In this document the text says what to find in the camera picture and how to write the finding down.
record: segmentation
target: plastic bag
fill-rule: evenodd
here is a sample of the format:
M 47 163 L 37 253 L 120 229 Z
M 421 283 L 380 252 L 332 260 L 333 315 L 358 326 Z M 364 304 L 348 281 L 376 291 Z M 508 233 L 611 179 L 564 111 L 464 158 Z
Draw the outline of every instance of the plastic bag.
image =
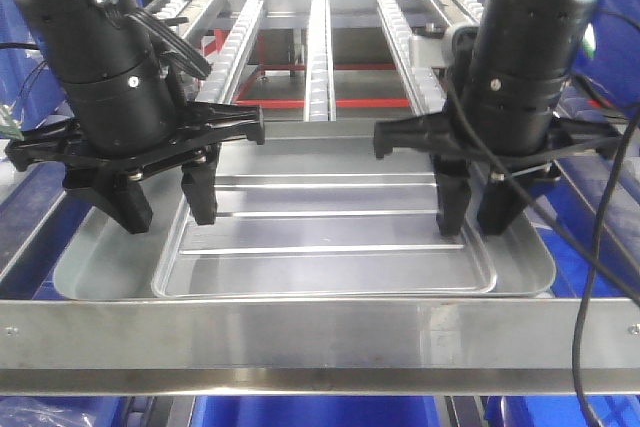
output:
M 93 427 L 95 416 L 32 397 L 0 400 L 0 427 Z

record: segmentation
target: black bracket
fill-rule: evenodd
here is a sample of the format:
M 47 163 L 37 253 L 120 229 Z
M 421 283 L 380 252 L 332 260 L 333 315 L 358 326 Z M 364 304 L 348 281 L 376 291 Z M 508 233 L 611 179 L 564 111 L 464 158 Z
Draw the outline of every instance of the black bracket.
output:
M 174 135 L 130 157 L 101 155 L 75 119 L 26 131 L 24 140 L 11 141 L 5 152 L 21 172 L 35 163 L 63 162 L 67 193 L 102 210 L 132 234 L 147 232 L 153 216 L 140 181 L 182 166 L 182 189 L 196 222 L 212 224 L 220 143 L 246 138 L 263 144 L 262 111 L 257 106 L 187 102 L 179 115 Z
M 619 133 L 608 123 L 585 122 L 554 117 L 546 144 L 538 152 L 520 157 L 500 156 L 521 186 L 536 197 L 559 179 L 556 159 L 595 150 L 611 158 L 619 141 Z M 456 127 L 453 109 L 409 119 L 378 122 L 373 145 L 378 159 L 394 148 L 412 148 L 431 155 L 438 184 L 438 226 L 442 235 L 456 235 L 464 222 L 471 199 L 469 163 L 488 159 L 470 146 Z M 489 174 L 478 211 L 478 224 L 488 235 L 505 231 L 526 207 L 504 178 Z

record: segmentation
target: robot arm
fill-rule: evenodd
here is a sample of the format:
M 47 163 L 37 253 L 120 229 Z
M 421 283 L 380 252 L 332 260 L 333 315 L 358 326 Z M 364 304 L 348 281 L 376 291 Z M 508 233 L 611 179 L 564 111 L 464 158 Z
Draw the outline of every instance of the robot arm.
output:
M 213 223 L 219 143 L 263 142 L 259 108 L 186 101 L 178 70 L 203 79 L 210 66 L 135 0 L 15 1 L 75 114 L 11 142 L 18 170 L 64 162 L 70 195 L 139 233 L 152 217 L 139 182 L 182 166 L 196 220 Z
M 480 139 L 533 196 L 558 178 L 554 159 L 615 150 L 618 135 L 608 124 L 553 113 L 597 2 L 487 0 L 480 26 L 452 36 L 453 91 L 443 112 L 376 126 L 379 158 L 400 146 L 431 154 L 443 235 L 457 234 L 464 221 L 470 163 L 487 162 L 462 127 L 451 94 Z M 490 169 L 477 215 L 483 232 L 501 234 L 525 206 L 504 175 Z

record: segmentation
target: black cylindrical actuator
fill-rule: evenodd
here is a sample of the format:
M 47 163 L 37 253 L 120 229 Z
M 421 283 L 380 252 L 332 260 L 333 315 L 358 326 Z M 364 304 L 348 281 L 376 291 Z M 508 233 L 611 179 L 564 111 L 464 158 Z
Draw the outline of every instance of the black cylindrical actuator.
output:
M 98 151 L 133 155 L 173 134 L 175 108 L 142 27 L 108 20 L 96 0 L 15 2 Z M 126 14 L 136 1 L 117 0 L 117 8 Z
M 462 103 L 497 154 L 540 149 L 598 0 L 486 0 Z

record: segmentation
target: metal tray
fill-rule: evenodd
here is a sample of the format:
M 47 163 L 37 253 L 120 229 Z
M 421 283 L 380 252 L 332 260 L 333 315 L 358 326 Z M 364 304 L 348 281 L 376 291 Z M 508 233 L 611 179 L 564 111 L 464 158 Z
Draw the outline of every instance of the metal tray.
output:
M 267 144 L 227 144 L 219 217 L 193 223 L 179 173 L 144 185 L 152 230 L 130 236 L 93 210 L 60 259 L 59 292 L 77 299 L 289 296 L 525 296 L 555 266 L 524 218 L 483 239 L 472 223 L 437 233 L 422 154 L 373 156 L 369 122 L 269 126 Z

